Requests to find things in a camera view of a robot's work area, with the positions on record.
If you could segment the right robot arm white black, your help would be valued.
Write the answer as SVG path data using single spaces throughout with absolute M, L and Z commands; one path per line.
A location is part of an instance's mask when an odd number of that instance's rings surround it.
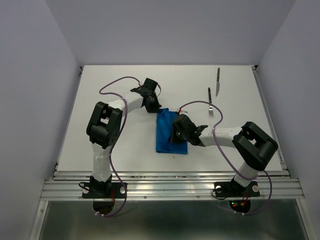
M 216 146 L 222 156 L 227 156 L 222 147 L 234 148 L 244 160 L 239 169 L 232 166 L 235 175 L 228 188 L 235 195 L 242 195 L 249 184 L 266 169 L 278 150 L 277 142 L 254 122 L 248 121 L 241 127 L 209 128 L 208 125 L 196 126 L 193 122 L 174 121 L 170 136 L 172 143 L 188 142 L 193 146 Z

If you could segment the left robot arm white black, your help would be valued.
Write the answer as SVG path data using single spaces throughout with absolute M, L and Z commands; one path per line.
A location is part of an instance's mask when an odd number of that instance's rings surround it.
M 108 103 L 99 101 L 92 112 L 86 128 L 93 150 L 93 170 L 89 182 L 81 183 L 83 198 L 103 199 L 112 195 L 112 172 L 110 157 L 120 137 L 128 113 L 139 108 L 148 113 L 158 113 L 160 103 L 157 94 L 150 90 L 132 89 L 120 99 Z

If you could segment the blue cloth napkin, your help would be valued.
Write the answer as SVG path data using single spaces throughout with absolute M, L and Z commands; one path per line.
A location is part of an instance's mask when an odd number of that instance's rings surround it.
M 155 151 L 160 154 L 188 154 L 188 143 L 171 143 L 172 123 L 176 117 L 174 111 L 161 108 L 156 116 Z

